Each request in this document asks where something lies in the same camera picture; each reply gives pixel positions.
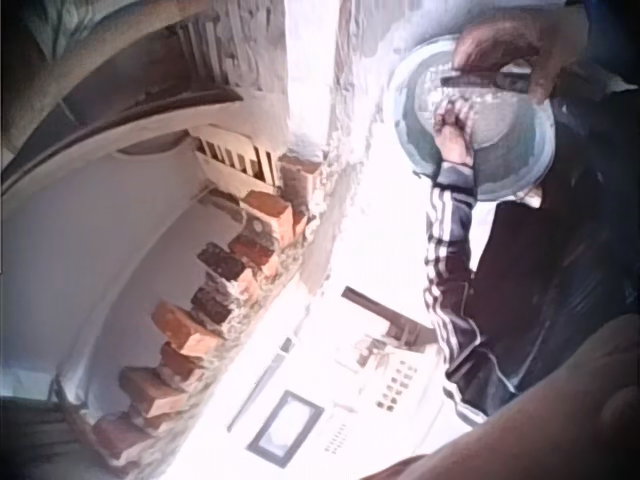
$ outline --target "window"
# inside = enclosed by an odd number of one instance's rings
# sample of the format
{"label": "window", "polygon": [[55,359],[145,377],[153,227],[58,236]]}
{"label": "window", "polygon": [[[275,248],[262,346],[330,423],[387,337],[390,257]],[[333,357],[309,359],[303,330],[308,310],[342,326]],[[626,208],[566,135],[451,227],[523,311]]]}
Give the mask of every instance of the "window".
{"label": "window", "polygon": [[285,391],[247,450],[285,468],[305,442],[324,409]]}

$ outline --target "wooden board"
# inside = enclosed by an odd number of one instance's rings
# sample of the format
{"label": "wooden board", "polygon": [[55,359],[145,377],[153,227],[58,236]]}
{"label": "wooden board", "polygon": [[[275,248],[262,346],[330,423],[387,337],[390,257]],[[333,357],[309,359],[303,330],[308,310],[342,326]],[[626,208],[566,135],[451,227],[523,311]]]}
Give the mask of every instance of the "wooden board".
{"label": "wooden board", "polygon": [[200,152],[195,152],[195,155],[207,178],[215,183],[223,192],[230,193],[238,198],[243,198],[251,190],[277,195],[276,188],[272,185],[267,185]]}

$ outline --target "brick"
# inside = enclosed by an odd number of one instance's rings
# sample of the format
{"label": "brick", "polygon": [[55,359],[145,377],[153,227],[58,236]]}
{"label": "brick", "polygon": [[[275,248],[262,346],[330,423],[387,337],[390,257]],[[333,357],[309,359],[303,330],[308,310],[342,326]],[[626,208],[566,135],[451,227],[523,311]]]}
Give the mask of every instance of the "brick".
{"label": "brick", "polygon": [[187,393],[168,386],[152,368],[123,368],[120,388],[147,417],[180,411],[187,403]]}
{"label": "brick", "polygon": [[158,376],[168,385],[193,392],[204,378],[205,370],[191,358],[173,349],[169,342],[160,348]]}
{"label": "brick", "polygon": [[219,302],[207,287],[200,287],[191,298],[191,305],[205,314],[215,325],[222,325],[231,316],[231,309]]}
{"label": "brick", "polygon": [[267,277],[273,277],[278,273],[278,255],[275,251],[259,244],[252,238],[240,234],[229,242],[231,250],[238,258],[247,258],[258,267]]}
{"label": "brick", "polygon": [[258,285],[253,272],[245,263],[222,247],[211,242],[197,255],[204,265],[213,273],[211,278],[217,277],[218,301],[225,305],[233,303],[234,299],[241,301],[254,298]]}
{"label": "brick", "polygon": [[252,190],[242,199],[242,205],[247,212],[269,224],[281,247],[291,243],[293,210],[290,203],[270,193]]}
{"label": "brick", "polygon": [[131,422],[143,429],[149,435],[157,436],[162,435],[180,421],[182,415],[179,413],[163,413],[162,415],[156,415],[155,417],[145,417],[135,405],[130,405],[127,412]]}
{"label": "brick", "polygon": [[98,448],[114,466],[122,466],[138,458],[153,442],[153,437],[134,425],[126,413],[101,417],[91,431]]}
{"label": "brick", "polygon": [[188,312],[167,302],[160,302],[151,317],[173,348],[183,355],[207,356],[221,341],[194,322]]}
{"label": "brick", "polygon": [[307,214],[301,210],[293,212],[293,238],[296,240],[304,234],[308,218]]}
{"label": "brick", "polygon": [[283,155],[278,160],[282,179],[282,197],[296,210],[309,210],[320,181],[320,163]]}

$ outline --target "man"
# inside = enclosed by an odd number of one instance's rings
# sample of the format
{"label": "man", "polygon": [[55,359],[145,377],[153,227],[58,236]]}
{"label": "man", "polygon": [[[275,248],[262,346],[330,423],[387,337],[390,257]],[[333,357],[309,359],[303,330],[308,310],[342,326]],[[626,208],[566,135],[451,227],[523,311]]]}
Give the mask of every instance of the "man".
{"label": "man", "polygon": [[[585,50],[586,23],[578,8],[502,13],[463,33],[454,65],[497,69],[539,52],[530,94],[540,102]],[[629,72],[631,65],[623,64]],[[499,207],[475,276],[473,114],[459,99],[436,115],[443,168],[427,208],[425,300],[448,364],[445,393],[472,426],[556,370],[608,321],[638,311],[640,116],[617,101],[556,104],[558,151],[542,184],[549,198],[541,211]],[[575,123],[576,115],[581,124],[567,127],[563,118]]]}
{"label": "man", "polygon": [[[582,9],[501,13],[463,33],[454,66],[537,57],[539,102],[586,51],[637,84],[637,8],[587,2],[589,28]],[[613,320],[638,311],[638,97],[554,100],[557,154],[542,209],[501,206],[475,275],[473,113],[460,100],[439,109],[444,163],[427,209],[425,300],[447,360],[445,393],[476,428],[370,480],[638,478],[640,320]]]}

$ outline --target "wooden plank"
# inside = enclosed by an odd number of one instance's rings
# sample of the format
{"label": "wooden plank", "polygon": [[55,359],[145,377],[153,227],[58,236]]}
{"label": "wooden plank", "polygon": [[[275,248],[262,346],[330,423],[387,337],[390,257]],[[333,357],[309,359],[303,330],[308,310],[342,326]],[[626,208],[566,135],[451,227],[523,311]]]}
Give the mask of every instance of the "wooden plank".
{"label": "wooden plank", "polygon": [[255,176],[253,173],[253,166],[251,165],[251,159],[244,157],[244,169],[247,171],[247,175],[249,175],[250,177]]}
{"label": "wooden plank", "polygon": [[258,150],[258,160],[260,162],[260,166],[262,167],[262,171],[264,172],[264,181],[269,185],[275,185],[273,175],[271,175],[271,167],[269,165],[269,157],[267,157],[267,151],[264,148],[260,147],[256,147],[256,149]]}
{"label": "wooden plank", "polygon": [[193,129],[193,131],[202,140],[213,143],[214,145],[219,145],[223,153],[225,153],[224,158],[228,157],[226,154],[227,150],[229,150],[232,153],[231,158],[229,158],[230,162],[225,163],[227,163],[227,165],[233,165],[237,170],[242,170],[238,154],[242,155],[247,161],[258,161],[255,158],[256,152],[253,142],[245,135],[223,130],[213,125],[202,125]]}
{"label": "wooden plank", "polygon": [[200,143],[202,143],[202,147],[204,148],[204,151],[206,152],[207,156],[210,158],[213,158],[213,155],[211,155],[211,150],[209,150],[209,143],[203,141],[202,139],[200,140]]}
{"label": "wooden plank", "polygon": [[220,145],[216,145],[216,152],[218,152],[218,158],[225,163],[225,165],[231,166],[231,162],[227,159],[227,156],[224,154]]}
{"label": "wooden plank", "polygon": [[222,72],[220,70],[220,62],[218,61],[218,43],[216,39],[215,26],[213,21],[208,20],[205,25],[207,34],[207,45],[209,46],[209,60],[211,61],[211,71],[213,73],[213,81],[215,83],[224,83]]}
{"label": "wooden plank", "polygon": [[276,195],[275,187],[250,177],[235,168],[220,162],[211,161],[200,152],[195,152],[207,177],[223,192],[243,198],[251,190],[258,190]]}

